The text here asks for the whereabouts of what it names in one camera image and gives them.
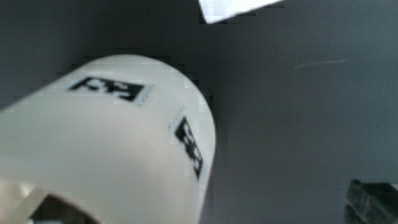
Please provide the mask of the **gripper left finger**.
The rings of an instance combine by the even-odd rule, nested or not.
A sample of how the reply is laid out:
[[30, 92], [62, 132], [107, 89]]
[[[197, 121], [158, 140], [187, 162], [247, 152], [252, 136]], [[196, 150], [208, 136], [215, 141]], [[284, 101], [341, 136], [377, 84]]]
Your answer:
[[46, 196], [34, 185], [0, 180], [0, 224], [34, 224], [30, 216]]

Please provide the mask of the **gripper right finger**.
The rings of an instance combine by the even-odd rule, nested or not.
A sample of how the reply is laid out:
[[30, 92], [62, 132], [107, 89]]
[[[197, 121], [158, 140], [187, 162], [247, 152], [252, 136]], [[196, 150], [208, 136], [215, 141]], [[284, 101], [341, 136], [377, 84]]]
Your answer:
[[398, 224], [398, 189], [387, 182], [350, 182], [343, 224]]

